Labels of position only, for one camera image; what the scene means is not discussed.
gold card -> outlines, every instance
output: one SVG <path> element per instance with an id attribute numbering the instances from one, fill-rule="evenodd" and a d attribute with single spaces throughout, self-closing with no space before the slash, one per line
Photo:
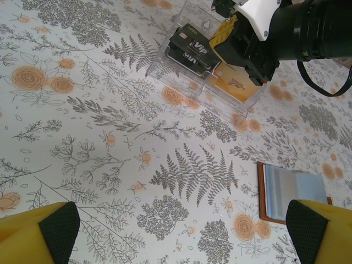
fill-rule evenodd
<path id="1" fill-rule="evenodd" d="M 216 78 L 210 82 L 221 90 L 232 95 L 241 102 L 245 102 L 261 87 L 256 86 L 244 68 L 221 63 L 214 71 Z"/>

black cable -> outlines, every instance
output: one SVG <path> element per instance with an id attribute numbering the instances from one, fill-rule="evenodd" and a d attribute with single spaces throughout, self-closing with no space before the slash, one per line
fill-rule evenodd
<path id="1" fill-rule="evenodd" d="M 298 70 L 303 78 L 303 80 L 310 86 L 312 87 L 314 90 L 316 90 L 317 92 L 321 93 L 322 95 L 328 96 L 328 97 L 336 97 L 336 96 L 341 96 L 343 95 L 345 92 L 347 92 L 348 89 L 351 88 L 352 86 L 352 67 L 350 68 L 350 72 L 348 74 L 347 77 L 347 81 L 345 82 L 345 84 L 341 87 L 341 89 L 336 92 L 335 94 L 331 94 L 329 92 L 327 92 L 326 90 L 324 90 L 323 88 L 320 88 L 318 85 L 316 85 L 312 79 L 310 79 L 306 68 L 304 67 L 303 62 L 297 61 L 297 66 L 298 66 Z"/>

transparent acrylic case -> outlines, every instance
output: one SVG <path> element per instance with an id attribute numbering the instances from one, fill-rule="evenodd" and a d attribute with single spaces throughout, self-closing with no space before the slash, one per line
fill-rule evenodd
<path id="1" fill-rule="evenodd" d="M 256 103 L 259 94 L 266 85 L 263 85 L 247 101 L 241 102 L 215 86 L 213 83 L 217 77 L 211 72 L 207 72 L 207 78 L 202 79 L 196 73 L 165 55 L 169 49 L 169 39 L 178 27 L 189 23 L 210 39 L 223 22 L 219 18 L 194 3 L 186 1 L 154 59 L 148 75 L 177 90 L 183 96 L 200 104 L 225 121 L 236 125 L 247 116 L 248 109 Z"/>

